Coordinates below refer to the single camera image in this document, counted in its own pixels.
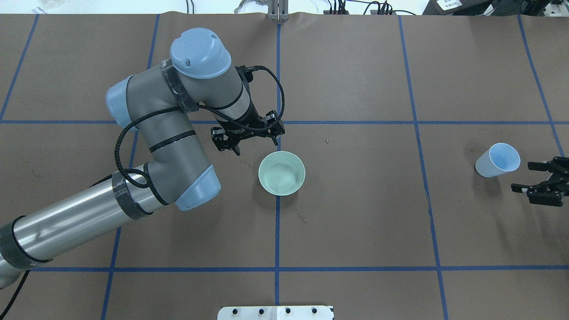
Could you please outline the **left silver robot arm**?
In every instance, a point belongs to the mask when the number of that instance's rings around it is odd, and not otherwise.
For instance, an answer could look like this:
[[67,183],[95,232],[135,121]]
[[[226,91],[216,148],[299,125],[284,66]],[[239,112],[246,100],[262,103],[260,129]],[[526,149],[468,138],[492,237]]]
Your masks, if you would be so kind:
[[240,155],[238,144],[259,136],[277,143],[283,112],[258,114],[249,84],[262,65],[234,66],[221,39],[207,28],[176,38],[169,58],[127,77],[106,93],[121,127],[114,146],[116,172],[87,190],[1,227],[1,287],[53,258],[171,203],[188,211],[221,191],[219,178],[189,114],[208,111],[219,126],[219,151]]

